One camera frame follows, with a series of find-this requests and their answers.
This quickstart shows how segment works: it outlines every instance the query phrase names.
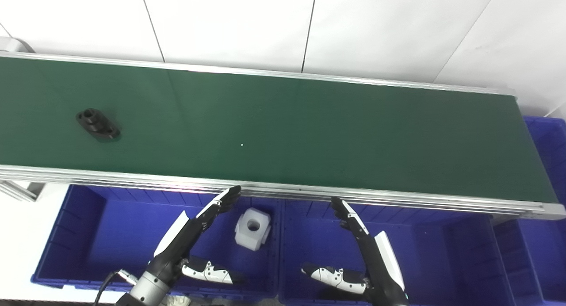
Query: cable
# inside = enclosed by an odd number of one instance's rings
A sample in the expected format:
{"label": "cable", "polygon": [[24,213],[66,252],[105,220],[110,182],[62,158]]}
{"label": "cable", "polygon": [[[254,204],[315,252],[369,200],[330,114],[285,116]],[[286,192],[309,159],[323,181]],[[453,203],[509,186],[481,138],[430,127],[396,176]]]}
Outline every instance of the cable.
{"label": "cable", "polygon": [[118,274],[119,272],[120,272],[120,270],[117,270],[117,271],[110,272],[108,274],[108,276],[105,278],[104,282],[101,284],[101,286],[99,288],[99,293],[96,294],[95,302],[93,303],[92,306],[97,306],[99,304],[100,296],[102,296],[104,290],[106,289],[106,287],[108,286],[108,284],[110,283],[112,278],[114,276],[116,276],[116,274]]}

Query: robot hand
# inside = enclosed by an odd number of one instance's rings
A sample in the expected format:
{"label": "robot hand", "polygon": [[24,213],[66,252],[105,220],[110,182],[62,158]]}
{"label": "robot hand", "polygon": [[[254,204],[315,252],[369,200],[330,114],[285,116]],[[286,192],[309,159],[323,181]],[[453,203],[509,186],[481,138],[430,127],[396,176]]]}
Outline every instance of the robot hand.
{"label": "robot hand", "polygon": [[363,294],[374,306],[407,306],[405,285],[393,249],[382,231],[373,237],[358,214],[346,201],[332,197],[334,215],[340,227],[354,235],[366,264],[366,276],[361,272],[330,266],[304,263],[301,271],[315,280],[354,294]]}
{"label": "robot hand", "polygon": [[117,306],[158,306],[182,275],[218,283],[242,282],[240,274],[229,272],[211,261],[188,254],[200,235],[220,213],[229,211],[240,196],[239,185],[214,197],[194,219],[183,211],[158,244],[145,272],[124,294]]}

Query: hole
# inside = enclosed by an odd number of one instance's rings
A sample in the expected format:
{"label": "hole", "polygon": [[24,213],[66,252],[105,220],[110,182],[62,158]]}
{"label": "hole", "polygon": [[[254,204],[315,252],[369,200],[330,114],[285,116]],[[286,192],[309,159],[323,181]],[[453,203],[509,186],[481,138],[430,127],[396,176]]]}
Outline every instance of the hole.
{"label": "hole", "polygon": [[259,222],[251,219],[248,221],[248,229],[249,231],[255,232],[259,230]]}
{"label": "hole", "polygon": [[95,115],[95,111],[93,111],[92,109],[87,109],[83,112],[83,115],[85,117],[92,117]]}

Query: white plastic block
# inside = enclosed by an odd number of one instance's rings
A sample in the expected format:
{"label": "white plastic block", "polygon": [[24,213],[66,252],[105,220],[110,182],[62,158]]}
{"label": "white plastic block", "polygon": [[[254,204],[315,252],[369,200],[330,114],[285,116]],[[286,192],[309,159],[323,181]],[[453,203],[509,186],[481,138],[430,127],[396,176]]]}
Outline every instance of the white plastic block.
{"label": "white plastic block", "polygon": [[259,250],[271,230],[271,217],[260,210],[249,208],[236,224],[236,243],[250,250]]}

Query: black metal part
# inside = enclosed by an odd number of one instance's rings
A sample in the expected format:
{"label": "black metal part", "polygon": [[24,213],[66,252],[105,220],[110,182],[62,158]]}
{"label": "black metal part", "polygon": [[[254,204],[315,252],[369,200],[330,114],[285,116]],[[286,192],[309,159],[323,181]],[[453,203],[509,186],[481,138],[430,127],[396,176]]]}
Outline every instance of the black metal part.
{"label": "black metal part", "polygon": [[76,120],[89,134],[105,139],[115,139],[120,130],[98,109],[87,108],[76,115]]}
{"label": "black metal part", "polygon": [[124,294],[116,302],[116,306],[145,306],[143,302],[140,302],[130,294]]}

